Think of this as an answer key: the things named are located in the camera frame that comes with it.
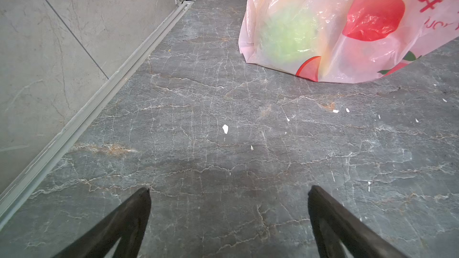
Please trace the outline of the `pink printed plastic bag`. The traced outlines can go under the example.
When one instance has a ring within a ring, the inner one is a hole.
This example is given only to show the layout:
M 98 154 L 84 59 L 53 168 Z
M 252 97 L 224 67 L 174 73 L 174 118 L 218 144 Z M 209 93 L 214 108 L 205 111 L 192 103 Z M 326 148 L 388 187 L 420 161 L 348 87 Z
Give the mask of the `pink printed plastic bag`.
M 275 64 L 258 48 L 260 26 L 291 5 L 316 16 L 316 52 Z M 390 75 L 458 35 L 459 0 L 247 0 L 239 49 L 247 63 L 314 82 L 355 84 Z

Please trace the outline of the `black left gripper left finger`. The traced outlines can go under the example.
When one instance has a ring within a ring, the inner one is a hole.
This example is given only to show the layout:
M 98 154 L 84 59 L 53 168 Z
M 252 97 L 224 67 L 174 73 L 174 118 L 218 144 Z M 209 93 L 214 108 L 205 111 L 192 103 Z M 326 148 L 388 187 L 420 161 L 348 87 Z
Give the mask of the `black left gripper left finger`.
M 91 230 L 55 254 L 55 257 L 104 258 L 116 247 L 113 257 L 136 258 L 150 212 L 149 189 L 140 188 Z

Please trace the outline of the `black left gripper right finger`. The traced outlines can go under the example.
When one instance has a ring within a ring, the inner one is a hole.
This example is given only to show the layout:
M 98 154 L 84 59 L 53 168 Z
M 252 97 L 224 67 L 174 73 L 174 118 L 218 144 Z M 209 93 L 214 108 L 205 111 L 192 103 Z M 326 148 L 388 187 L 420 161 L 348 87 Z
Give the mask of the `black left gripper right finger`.
M 320 186 L 308 192 L 308 213 L 322 258 L 345 258 L 347 252 L 354 258 L 406 257 Z

